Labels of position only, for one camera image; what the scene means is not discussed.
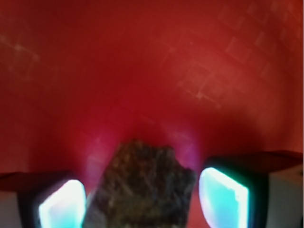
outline stone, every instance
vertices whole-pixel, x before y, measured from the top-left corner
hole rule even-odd
[[[88,205],[84,228],[184,228],[196,173],[169,146],[121,144]]]

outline grid pattern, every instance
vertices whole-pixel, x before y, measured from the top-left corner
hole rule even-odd
[[[303,152],[299,0],[0,1],[0,171],[96,184],[121,141]],[[189,227],[204,227],[193,196]]]

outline glowing panel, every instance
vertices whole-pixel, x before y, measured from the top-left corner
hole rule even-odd
[[[42,228],[81,228],[86,209],[85,188],[78,180],[69,180],[40,206]]]
[[[231,177],[206,168],[199,177],[199,200],[212,228],[247,228],[249,190]]]

